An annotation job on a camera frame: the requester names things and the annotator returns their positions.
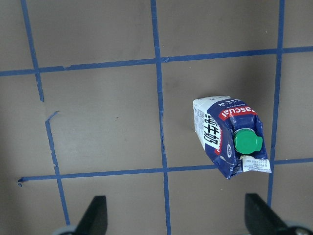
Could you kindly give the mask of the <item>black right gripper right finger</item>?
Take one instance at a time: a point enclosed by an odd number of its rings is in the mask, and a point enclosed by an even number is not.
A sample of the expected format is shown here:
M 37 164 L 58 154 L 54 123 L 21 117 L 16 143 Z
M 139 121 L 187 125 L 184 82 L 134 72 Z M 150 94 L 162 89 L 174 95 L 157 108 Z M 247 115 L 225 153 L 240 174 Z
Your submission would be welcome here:
M 251 235 L 293 234 L 293 229 L 256 193 L 245 195 L 245 225 Z

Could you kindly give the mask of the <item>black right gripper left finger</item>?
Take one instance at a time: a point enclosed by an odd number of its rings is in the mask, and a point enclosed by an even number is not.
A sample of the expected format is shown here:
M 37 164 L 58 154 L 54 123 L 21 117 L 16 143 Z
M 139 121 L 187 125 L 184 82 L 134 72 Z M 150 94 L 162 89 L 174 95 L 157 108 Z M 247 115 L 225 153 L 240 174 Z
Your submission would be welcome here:
M 77 235 L 105 235 L 108 228 L 105 196 L 95 196 L 76 227 Z

